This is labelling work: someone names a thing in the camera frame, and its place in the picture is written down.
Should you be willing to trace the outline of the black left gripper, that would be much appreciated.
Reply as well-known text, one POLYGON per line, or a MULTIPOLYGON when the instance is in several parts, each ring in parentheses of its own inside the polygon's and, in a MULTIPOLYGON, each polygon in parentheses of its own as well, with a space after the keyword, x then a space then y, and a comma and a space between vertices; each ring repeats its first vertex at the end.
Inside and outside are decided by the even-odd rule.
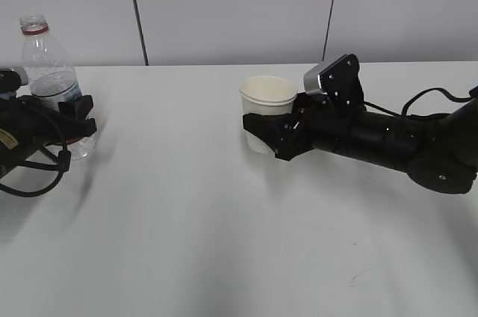
POLYGON ((43 106, 32 96, 3 99, 1 101, 1 176, 9 174, 16 167, 38 170, 67 172, 70 153, 66 140, 88 138, 97 132, 96 120, 71 117, 88 117, 93 109, 91 95, 79 96, 75 100, 58 103, 59 111, 43 106), (28 163, 38 150, 50 144, 59 144, 60 153, 47 156, 54 162, 28 163))

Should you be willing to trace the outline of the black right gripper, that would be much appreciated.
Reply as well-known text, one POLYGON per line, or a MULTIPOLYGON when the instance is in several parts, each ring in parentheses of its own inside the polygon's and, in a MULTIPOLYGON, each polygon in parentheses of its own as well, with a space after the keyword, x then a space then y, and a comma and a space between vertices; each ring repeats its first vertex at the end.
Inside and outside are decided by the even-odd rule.
POLYGON ((248 147, 263 155, 275 154, 277 159, 283 161, 307 153, 313 149, 307 124, 323 105, 329 107, 325 94, 308 96, 299 93, 290 114, 244 114, 242 124, 248 147))

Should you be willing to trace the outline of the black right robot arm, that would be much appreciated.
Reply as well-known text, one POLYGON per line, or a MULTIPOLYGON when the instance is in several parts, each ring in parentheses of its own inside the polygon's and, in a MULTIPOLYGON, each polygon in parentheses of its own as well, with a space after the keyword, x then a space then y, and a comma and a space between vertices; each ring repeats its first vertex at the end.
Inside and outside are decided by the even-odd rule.
POLYGON ((462 107, 451 114, 400 114, 369 102, 338 108, 335 97, 300 93, 287 114, 244 114, 244 129, 277 159, 290 161, 322 150, 405 173, 416 184, 442 194, 467 194, 477 179, 477 89, 466 98, 440 89, 462 107))

